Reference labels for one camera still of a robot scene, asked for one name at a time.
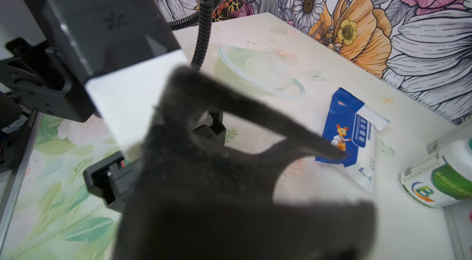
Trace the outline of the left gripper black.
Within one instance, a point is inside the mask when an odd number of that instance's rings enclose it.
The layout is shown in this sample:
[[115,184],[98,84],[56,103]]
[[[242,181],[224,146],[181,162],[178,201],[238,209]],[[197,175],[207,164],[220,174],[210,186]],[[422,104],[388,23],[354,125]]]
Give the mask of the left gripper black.
[[107,208],[124,211],[148,189],[189,184],[191,170],[201,179],[207,153],[202,141],[221,148],[226,128],[223,113],[196,108],[179,68],[189,72],[182,50],[139,60],[89,80],[86,91],[119,147],[119,152],[84,171],[87,190]]

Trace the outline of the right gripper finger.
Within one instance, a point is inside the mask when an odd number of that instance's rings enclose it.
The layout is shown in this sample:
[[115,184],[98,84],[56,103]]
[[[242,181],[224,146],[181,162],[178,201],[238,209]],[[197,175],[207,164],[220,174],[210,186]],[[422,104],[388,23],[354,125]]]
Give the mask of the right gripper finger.
[[150,126],[125,204],[116,260],[359,260],[374,242],[373,203],[275,203],[282,173],[310,155],[338,155],[300,126],[263,153],[205,141],[187,122]]
[[329,141],[269,106],[186,66],[175,69],[162,94],[164,126],[170,126],[172,135],[182,144],[231,157],[245,156],[245,153],[218,146],[193,134],[194,124],[205,111],[228,112],[285,137],[256,155],[257,159],[296,160],[320,156],[341,160],[345,157]]

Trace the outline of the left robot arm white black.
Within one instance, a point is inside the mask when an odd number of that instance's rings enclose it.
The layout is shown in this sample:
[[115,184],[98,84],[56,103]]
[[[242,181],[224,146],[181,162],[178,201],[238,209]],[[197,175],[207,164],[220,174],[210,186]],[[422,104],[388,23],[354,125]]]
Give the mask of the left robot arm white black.
[[164,173],[201,165],[207,177],[229,151],[192,124],[219,114],[226,87],[199,74],[207,52],[213,0],[197,18],[166,22],[152,0],[23,0],[45,41],[7,42],[1,79],[28,105],[80,121],[98,111],[121,153],[84,172],[88,191],[121,210],[131,181],[115,172],[165,162]]

